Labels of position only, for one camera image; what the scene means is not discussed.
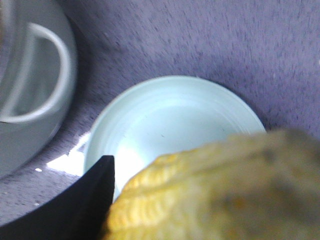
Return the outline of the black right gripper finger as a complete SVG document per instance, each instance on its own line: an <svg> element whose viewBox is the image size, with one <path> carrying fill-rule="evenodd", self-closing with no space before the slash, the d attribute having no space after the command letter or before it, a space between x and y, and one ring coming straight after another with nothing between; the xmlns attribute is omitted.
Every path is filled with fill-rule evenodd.
<svg viewBox="0 0 320 240"><path fill-rule="evenodd" d="M113 202L115 160L102 156L78 181L0 228L2 240L97 240Z"/></svg>

